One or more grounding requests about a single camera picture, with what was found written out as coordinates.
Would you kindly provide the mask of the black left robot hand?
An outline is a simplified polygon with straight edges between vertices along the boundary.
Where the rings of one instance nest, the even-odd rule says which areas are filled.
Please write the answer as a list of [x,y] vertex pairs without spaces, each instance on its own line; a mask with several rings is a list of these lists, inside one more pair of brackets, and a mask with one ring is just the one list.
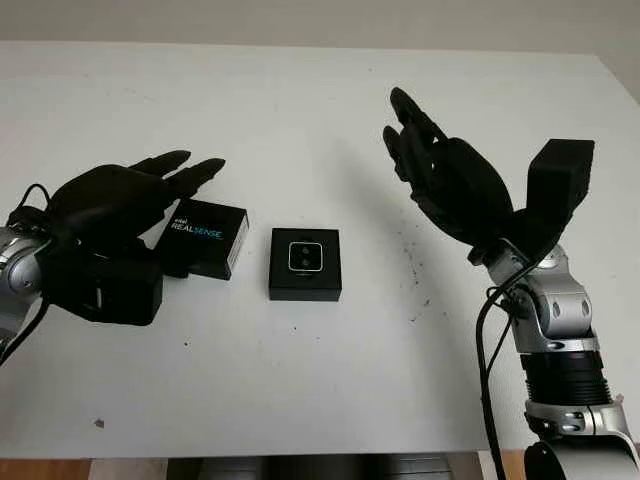
[[61,186],[46,209],[53,240],[39,257],[43,275],[118,281],[163,275],[163,261],[140,236],[225,165],[212,158],[186,167],[190,156],[174,150],[132,166],[103,164]]

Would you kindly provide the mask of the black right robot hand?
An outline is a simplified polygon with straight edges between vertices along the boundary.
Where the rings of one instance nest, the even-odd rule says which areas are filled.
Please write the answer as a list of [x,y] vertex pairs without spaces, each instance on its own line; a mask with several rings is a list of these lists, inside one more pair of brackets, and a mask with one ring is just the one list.
[[492,243],[514,213],[498,172],[468,142],[447,136],[401,88],[391,90],[390,103],[401,129],[385,126],[383,140],[411,199],[455,240],[476,248]]

